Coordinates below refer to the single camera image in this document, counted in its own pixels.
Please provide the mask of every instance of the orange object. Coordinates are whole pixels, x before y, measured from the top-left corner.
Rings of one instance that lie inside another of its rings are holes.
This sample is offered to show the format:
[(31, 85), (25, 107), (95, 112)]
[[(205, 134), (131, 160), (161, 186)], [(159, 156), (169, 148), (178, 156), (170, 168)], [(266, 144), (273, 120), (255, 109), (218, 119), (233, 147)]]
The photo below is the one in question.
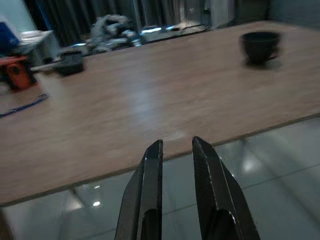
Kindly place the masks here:
[(37, 85), (26, 56), (3, 57), (0, 59), (1, 75), (12, 91), (18, 92)]

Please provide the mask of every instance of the black cup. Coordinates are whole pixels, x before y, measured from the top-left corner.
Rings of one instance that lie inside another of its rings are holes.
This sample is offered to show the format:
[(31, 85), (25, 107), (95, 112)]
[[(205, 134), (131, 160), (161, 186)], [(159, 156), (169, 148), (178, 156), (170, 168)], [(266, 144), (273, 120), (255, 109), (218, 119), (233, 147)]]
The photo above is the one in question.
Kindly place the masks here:
[(240, 42), (250, 63), (263, 65), (278, 57), (278, 43), (281, 35), (271, 31), (249, 32), (241, 36)]

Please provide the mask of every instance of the blue cable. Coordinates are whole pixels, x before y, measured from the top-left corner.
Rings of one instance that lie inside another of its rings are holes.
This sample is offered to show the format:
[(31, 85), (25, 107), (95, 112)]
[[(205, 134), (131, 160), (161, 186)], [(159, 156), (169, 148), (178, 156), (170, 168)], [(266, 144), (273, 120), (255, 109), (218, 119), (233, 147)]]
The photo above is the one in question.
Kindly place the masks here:
[(26, 104), (26, 105), (23, 105), (23, 106), (18, 106), (18, 107), (16, 107), (16, 108), (10, 109), (10, 110), (7, 111), (7, 112), (2, 112), (2, 113), (0, 113), (0, 118), (6, 117), (6, 116), (8, 116), (8, 115), (10, 115), (10, 114), (14, 114), (14, 113), (16, 113), (16, 112), (20, 112), (20, 111), (22, 111), (22, 110), (24, 110), (24, 109), (30, 108), (30, 107), (38, 104), (38, 103), (41, 103), (42, 101), (44, 101), (44, 100), (46, 100), (46, 99), (48, 99), (48, 98), (49, 98), (49, 96), (48, 96), (47, 94), (41, 94), (41, 95), (38, 97), (37, 100), (35, 100), (35, 101), (33, 101), (33, 102), (29, 103), (29, 104)]

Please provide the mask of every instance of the tiled floor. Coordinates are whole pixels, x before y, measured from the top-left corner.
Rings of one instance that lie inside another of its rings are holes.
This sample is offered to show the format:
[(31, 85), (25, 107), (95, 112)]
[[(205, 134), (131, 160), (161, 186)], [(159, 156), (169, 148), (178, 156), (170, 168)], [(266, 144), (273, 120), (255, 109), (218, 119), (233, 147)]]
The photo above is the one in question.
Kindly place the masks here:
[[(320, 239), (320, 119), (219, 147), (262, 240)], [(4, 209), (17, 240), (113, 240), (132, 172)], [(163, 164), (162, 239), (200, 240), (193, 158)]]

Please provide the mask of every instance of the wooden table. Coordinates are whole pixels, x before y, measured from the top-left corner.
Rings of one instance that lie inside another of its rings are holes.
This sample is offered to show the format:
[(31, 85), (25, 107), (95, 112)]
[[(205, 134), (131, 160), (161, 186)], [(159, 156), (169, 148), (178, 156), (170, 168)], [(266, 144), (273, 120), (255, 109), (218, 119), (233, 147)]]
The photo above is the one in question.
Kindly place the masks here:
[[(245, 65), (239, 36), (283, 33), (282, 56)], [(320, 113), (320, 32), (256, 22), (85, 59), (83, 73), (38, 74), (39, 86), (0, 96), (0, 204), (133, 169), (164, 140), (164, 157), (219, 145)]]

